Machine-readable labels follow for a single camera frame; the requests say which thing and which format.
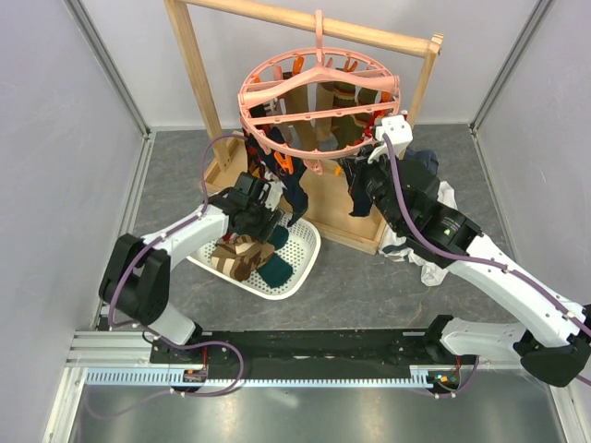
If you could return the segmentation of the brown striped sock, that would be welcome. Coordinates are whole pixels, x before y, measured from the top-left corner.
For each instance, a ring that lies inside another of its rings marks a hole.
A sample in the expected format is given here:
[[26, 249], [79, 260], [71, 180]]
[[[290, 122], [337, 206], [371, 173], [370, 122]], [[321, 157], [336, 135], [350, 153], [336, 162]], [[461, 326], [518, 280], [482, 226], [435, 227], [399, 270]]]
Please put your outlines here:
[[211, 264], [223, 275], [236, 281], [246, 281], [251, 273], [266, 265], [275, 246], [261, 243], [249, 235], [237, 235], [216, 242], [211, 253]]

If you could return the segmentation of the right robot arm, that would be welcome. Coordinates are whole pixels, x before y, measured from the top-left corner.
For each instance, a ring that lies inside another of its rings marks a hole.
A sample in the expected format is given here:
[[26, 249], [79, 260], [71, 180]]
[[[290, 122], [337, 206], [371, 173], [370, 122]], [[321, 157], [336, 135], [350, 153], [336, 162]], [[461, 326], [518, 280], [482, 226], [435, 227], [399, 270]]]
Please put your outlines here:
[[437, 316], [423, 340], [433, 363], [471, 355], [518, 363], [554, 387], [584, 380], [590, 361], [590, 308], [554, 292], [508, 258], [480, 227], [439, 199], [440, 179], [422, 161], [392, 162], [387, 156], [338, 161], [353, 213], [377, 209], [394, 236], [394, 252], [471, 283], [510, 312], [509, 324]]

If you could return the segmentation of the pink round clip hanger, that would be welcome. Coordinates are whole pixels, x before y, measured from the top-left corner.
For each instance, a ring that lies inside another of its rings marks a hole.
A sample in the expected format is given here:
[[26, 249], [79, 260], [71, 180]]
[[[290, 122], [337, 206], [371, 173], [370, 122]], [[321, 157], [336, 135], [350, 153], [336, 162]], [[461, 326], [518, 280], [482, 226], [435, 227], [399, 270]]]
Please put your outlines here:
[[[317, 10], [313, 19], [315, 46], [280, 54], [259, 65], [244, 81], [238, 102], [243, 128], [254, 136], [265, 153], [280, 160], [297, 157], [321, 173], [320, 160], [337, 159], [357, 153], [371, 137], [365, 132], [353, 146], [321, 151], [319, 143], [328, 139], [333, 117], [368, 113], [370, 118], [399, 110], [400, 79], [377, 62], [357, 52], [327, 47], [329, 21]], [[358, 89], [376, 90], [374, 104], [342, 109], [332, 108], [333, 83], [345, 82]], [[252, 117], [250, 109], [268, 106], [267, 116]], [[257, 126], [279, 128], [278, 142]]]

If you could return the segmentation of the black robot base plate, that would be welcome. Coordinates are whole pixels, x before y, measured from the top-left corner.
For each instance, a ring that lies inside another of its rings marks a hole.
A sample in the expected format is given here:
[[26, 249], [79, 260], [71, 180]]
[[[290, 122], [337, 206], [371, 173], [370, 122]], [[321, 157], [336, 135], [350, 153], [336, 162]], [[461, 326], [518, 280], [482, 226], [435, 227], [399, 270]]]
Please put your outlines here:
[[221, 341], [222, 346], [180, 351], [157, 341], [153, 364], [206, 364], [210, 374], [235, 378], [239, 361], [228, 348], [242, 354], [243, 375], [287, 376], [402, 376], [412, 365], [462, 367], [476, 357], [455, 356], [436, 341], [447, 315], [439, 315], [422, 329], [293, 329], [218, 330], [205, 332], [197, 342]]

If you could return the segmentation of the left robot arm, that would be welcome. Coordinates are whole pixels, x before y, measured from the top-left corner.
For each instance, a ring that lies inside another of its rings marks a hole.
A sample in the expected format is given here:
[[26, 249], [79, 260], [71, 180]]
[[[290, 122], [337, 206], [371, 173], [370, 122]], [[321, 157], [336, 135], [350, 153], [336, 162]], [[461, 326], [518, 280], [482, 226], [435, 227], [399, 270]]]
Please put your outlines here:
[[202, 353], [202, 328], [169, 301], [175, 266], [209, 242], [243, 233], [264, 242], [283, 217], [282, 187], [248, 173], [212, 196], [187, 216], [142, 237], [120, 236], [109, 258], [99, 297], [109, 305], [111, 329], [139, 325], [171, 343], [183, 363]]

